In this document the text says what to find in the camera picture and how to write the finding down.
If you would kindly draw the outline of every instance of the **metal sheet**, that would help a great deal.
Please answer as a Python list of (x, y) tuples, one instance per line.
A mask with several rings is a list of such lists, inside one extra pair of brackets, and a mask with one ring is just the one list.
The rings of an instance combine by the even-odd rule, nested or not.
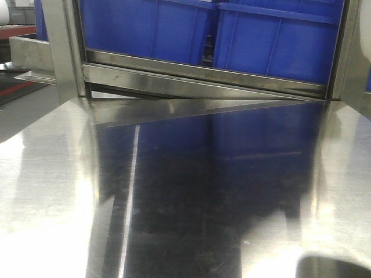
[(83, 74), (87, 82), (134, 90), (142, 94), (216, 99), (307, 99), (90, 63), (83, 65)]
[(371, 122), (349, 106), (108, 103), (73, 99), (0, 144), (1, 277), (371, 269)]
[(14, 65), (32, 70), (54, 71), (48, 42), (22, 36), (14, 36), (9, 42)]
[(308, 82), (244, 74), (217, 68), (197, 67), (98, 50), (87, 50), (86, 54), (88, 61), (91, 63), (113, 65), (134, 70), (151, 71), (171, 76), (195, 78), (208, 82), (218, 82), (274, 92), (292, 93), (307, 97), (324, 98), (326, 93), (326, 85)]

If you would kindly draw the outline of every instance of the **metal post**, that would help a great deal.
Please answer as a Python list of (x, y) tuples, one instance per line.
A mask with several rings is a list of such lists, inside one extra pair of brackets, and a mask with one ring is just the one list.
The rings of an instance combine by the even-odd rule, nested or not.
[(339, 55), (330, 84), (332, 99), (342, 100), (361, 111), (367, 109), (370, 96), (365, 94), (370, 64), (362, 54), (359, 37), (359, 8), (361, 0), (346, 1), (344, 29), (339, 42)]
[(77, 1), (42, 0), (42, 7), (60, 102), (76, 96), (90, 97), (81, 65), (86, 54)]

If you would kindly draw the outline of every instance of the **white object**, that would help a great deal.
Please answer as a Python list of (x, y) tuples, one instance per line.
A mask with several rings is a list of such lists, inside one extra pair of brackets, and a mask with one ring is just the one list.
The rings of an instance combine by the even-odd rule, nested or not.
[(16, 7), (33, 7), (34, 1), (32, 0), (16, 0)]
[(9, 23), (9, 9), (5, 0), (0, 0), (0, 26)]
[(371, 0), (362, 0), (359, 17), (362, 51), (371, 63)]

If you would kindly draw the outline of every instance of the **blue plastic crate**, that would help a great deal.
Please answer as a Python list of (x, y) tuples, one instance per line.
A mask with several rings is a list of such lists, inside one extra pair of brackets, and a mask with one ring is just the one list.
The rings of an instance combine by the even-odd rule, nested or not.
[[(216, 10), (215, 4), (200, 0), (80, 3), (87, 47), (189, 64), (202, 61)], [(41, 30), (38, 36), (47, 39), (41, 9), (37, 10), (37, 18), (37, 30)]]
[(340, 20), (344, 0), (230, 0), (230, 3), (287, 12), (332, 16)]
[(230, 3), (219, 8), (214, 67), (328, 82), (337, 19)]
[(369, 81), (367, 83), (366, 90), (369, 91), (369, 92), (371, 92), (371, 71), (370, 71)]

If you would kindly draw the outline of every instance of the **red surface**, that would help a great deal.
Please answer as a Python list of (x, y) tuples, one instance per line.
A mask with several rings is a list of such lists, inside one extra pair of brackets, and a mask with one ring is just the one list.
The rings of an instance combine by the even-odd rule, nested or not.
[(0, 28), (0, 39), (8, 39), (11, 36), (20, 36), (36, 33), (35, 26), (5, 26)]
[(26, 87), (29, 87), (30, 85), (32, 85), (34, 82), (32, 81), (27, 81), (27, 82), (24, 82), (22, 84), (18, 84), (16, 86), (13, 86), (13, 87), (10, 87), (10, 88), (7, 88), (3, 91), (0, 92), (0, 97), (3, 97), (3, 96), (6, 96), (7, 94), (11, 94), (15, 91), (18, 91), (20, 89), (23, 89), (23, 88), (26, 88)]

